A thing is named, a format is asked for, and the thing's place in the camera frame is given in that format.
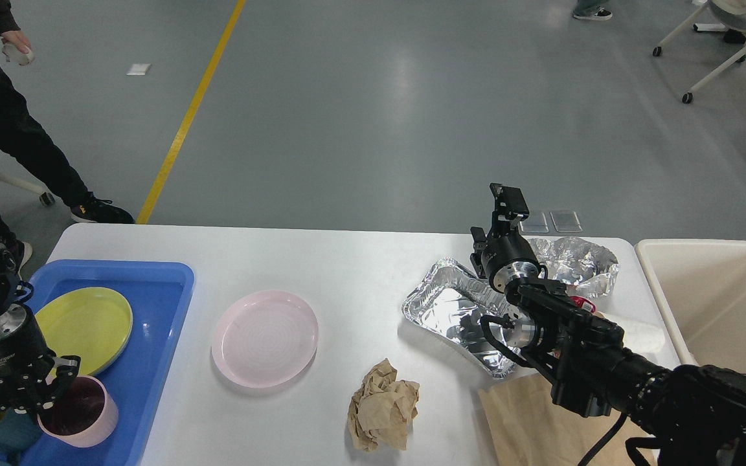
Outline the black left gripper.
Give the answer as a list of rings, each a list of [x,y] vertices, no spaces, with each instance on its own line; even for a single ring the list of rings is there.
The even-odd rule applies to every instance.
[[[80,356],[51,356],[34,313],[13,304],[0,315],[0,411],[27,402],[40,414],[59,401],[79,375]]]

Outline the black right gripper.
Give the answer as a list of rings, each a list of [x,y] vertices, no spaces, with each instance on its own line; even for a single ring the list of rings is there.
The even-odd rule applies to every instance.
[[[505,292],[518,278],[539,278],[542,266],[530,243],[520,234],[521,223],[530,216],[520,188],[490,183],[494,198],[490,233],[471,227],[471,265],[477,277],[488,281],[495,292]]]

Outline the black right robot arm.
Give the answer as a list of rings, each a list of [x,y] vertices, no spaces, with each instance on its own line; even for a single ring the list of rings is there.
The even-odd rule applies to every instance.
[[[624,345],[624,330],[575,303],[564,283],[547,278],[519,225],[529,208],[518,188],[492,183],[489,231],[471,227],[470,259],[479,278],[518,309],[480,317],[486,342],[551,384],[555,405],[615,424],[588,453],[588,464],[626,421],[646,432],[625,442],[630,460],[655,449],[660,465],[746,465],[746,373],[714,365],[663,368]]]

